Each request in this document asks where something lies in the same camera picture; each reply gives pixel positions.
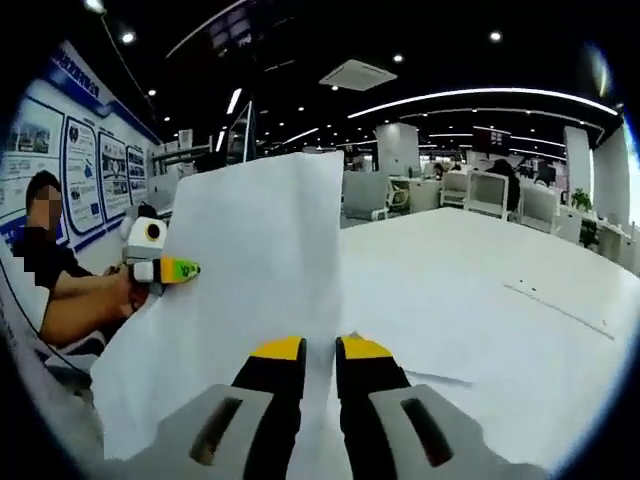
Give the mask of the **person's left hand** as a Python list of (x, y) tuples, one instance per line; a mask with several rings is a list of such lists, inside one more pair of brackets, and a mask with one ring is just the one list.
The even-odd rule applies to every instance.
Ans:
[(149, 288), (146, 284), (138, 283), (130, 277), (128, 265), (120, 264), (108, 270), (109, 293), (117, 314), (123, 318), (130, 318), (147, 301)]

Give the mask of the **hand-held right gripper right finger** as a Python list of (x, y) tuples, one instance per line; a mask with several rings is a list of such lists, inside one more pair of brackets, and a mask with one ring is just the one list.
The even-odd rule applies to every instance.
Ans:
[(500, 456), (477, 422), (393, 355), (361, 337), (336, 339), (340, 428), (355, 479), (498, 479)]

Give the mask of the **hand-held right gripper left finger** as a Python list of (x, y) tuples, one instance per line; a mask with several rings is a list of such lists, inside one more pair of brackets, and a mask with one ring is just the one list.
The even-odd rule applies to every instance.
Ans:
[(306, 340), (258, 347), (217, 384), (163, 420), (156, 479), (283, 479), (301, 426)]

